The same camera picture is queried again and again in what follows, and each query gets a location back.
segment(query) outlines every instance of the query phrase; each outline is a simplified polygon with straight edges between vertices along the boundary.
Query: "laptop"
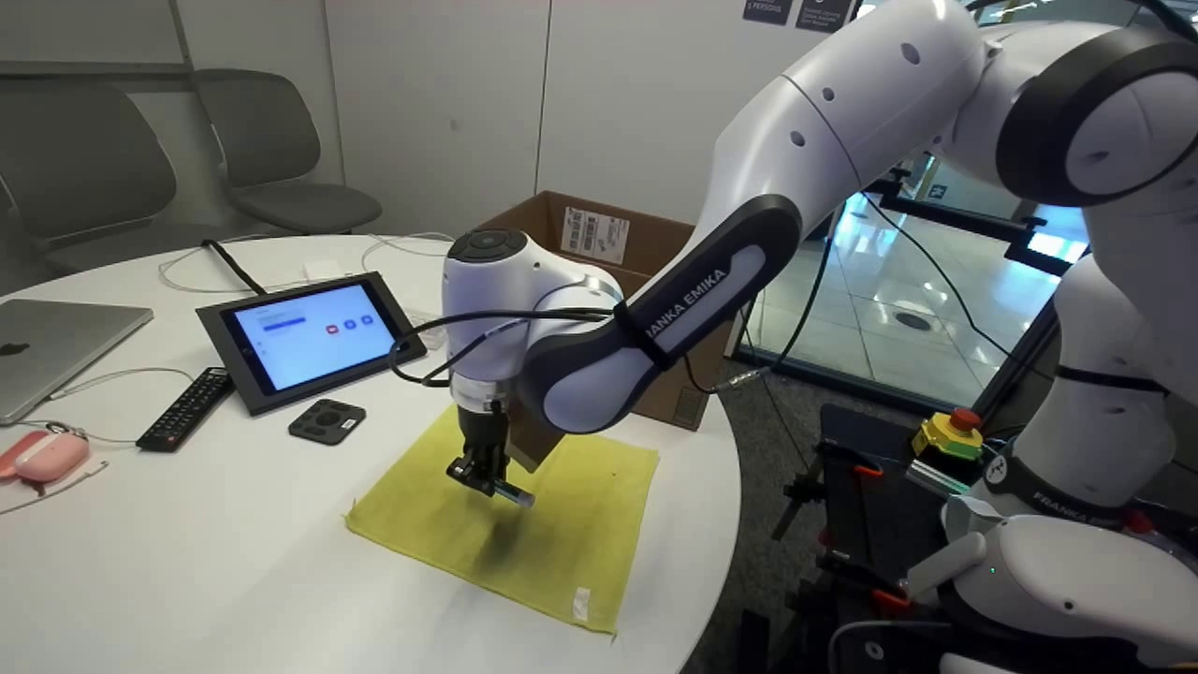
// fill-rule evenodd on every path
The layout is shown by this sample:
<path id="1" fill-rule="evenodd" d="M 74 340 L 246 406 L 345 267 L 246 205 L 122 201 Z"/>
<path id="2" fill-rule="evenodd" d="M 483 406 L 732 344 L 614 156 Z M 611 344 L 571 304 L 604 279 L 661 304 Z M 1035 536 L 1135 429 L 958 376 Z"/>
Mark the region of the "laptop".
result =
<path id="1" fill-rule="evenodd" d="M 138 334 L 149 308 L 7 300 L 0 304 L 0 425 Z"/>

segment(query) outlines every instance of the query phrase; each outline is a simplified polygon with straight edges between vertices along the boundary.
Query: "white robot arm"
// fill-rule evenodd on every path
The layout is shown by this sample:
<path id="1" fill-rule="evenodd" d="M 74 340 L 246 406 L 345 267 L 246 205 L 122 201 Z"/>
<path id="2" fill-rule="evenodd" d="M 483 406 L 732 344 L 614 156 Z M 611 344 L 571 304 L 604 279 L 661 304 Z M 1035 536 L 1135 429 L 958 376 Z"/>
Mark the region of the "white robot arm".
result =
<path id="1" fill-rule="evenodd" d="M 634 398 L 763 288 L 847 194 L 939 146 L 1024 199 L 1086 205 L 1092 260 L 1080 260 L 1059 283 L 1059 381 L 1013 460 L 975 489 L 1006 524 L 961 516 L 946 536 L 980 536 L 990 554 L 971 566 L 934 557 L 915 577 L 956 587 L 1006 630 L 1111 631 L 1145 657 L 1195 654 L 1195 591 L 1166 591 L 1166 577 L 1169 587 L 1195 579 L 1181 579 L 1166 550 L 1092 529 L 1111 524 L 1172 460 L 1166 394 L 1198 401 L 1195 112 L 1198 47 L 1166 28 L 1052 23 L 980 32 L 956 0 L 893 0 L 820 39 L 734 116 L 721 136 L 689 245 L 638 295 L 623 300 L 601 268 L 563 260 L 517 230 L 471 230 L 449 250 L 449 314 L 614 312 L 601 323 L 556 314 L 455 324 L 455 398 L 465 406 L 467 458 L 449 476 L 486 493 L 505 489 L 512 411 L 571 434 L 623 418 Z M 542 448 L 512 458 L 535 469 Z M 1059 566 L 1066 550 L 1119 560 L 1045 591 L 1052 579 L 1030 577 L 1030 560 Z M 1109 577 L 1111 569 L 1141 571 L 1135 566 L 1145 560 L 1172 569 L 1160 571 L 1160 595 L 1155 577 L 1141 577 L 1145 595 L 1089 606 L 1129 582 Z M 1172 616 L 1195 630 L 1160 631 Z"/>

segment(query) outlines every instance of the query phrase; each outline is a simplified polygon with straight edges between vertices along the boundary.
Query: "yellow sheet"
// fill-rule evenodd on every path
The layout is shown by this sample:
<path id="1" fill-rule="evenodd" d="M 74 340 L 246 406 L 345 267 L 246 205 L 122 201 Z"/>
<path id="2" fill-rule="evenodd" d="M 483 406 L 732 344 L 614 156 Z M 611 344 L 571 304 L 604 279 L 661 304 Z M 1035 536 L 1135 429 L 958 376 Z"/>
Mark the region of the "yellow sheet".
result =
<path id="1" fill-rule="evenodd" d="M 445 476 L 462 454 L 455 406 L 345 516 L 350 531 L 523 604 L 558 621 L 618 631 L 657 454 L 611 438 L 563 438 L 530 476 L 532 508 Z"/>

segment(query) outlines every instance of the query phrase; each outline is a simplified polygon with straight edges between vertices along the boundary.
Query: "tablet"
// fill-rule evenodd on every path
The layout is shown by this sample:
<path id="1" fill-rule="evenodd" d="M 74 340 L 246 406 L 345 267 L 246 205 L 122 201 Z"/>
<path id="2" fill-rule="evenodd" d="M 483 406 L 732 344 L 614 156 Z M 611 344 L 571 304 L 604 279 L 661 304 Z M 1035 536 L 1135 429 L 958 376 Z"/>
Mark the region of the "tablet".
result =
<path id="1" fill-rule="evenodd" d="M 194 314 L 253 414 L 429 352 L 380 272 L 198 308 Z"/>

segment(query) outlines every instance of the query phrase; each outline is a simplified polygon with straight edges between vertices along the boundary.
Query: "white round table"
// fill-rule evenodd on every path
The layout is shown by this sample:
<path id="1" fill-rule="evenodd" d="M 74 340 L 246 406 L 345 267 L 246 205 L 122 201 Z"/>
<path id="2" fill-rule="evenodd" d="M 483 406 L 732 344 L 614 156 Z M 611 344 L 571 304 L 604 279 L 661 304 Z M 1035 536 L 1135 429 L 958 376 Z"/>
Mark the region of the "white round table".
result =
<path id="1" fill-rule="evenodd" d="M 380 268 L 416 323 L 439 314 L 445 242 L 434 239 L 305 235 L 230 250 L 265 288 Z M 194 250 L 14 295 L 155 308 L 155 323 L 90 367 L 88 381 L 133 367 L 194 375 L 216 364 L 194 308 L 245 288 L 215 253 Z M 444 359 L 430 344 L 411 370 Z M 367 424 L 336 448 L 286 429 L 306 401 L 253 418 L 230 398 L 181 454 L 138 454 L 133 441 L 183 386 L 181 375 L 142 370 L 82 386 L 32 414 L 88 425 L 99 434 L 94 460 L 109 469 L 0 516 L 0 669 L 682 669 L 732 571 L 742 469 L 721 401 L 699 429 L 638 414 L 607 429 L 661 454 L 623 631 L 611 640 L 345 531 L 350 505 L 455 405 L 445 389 L 394 375 L 332 389 L 330 398 L 367 406 Z M 0 485 L 0 505 L 27 493 Z"/>

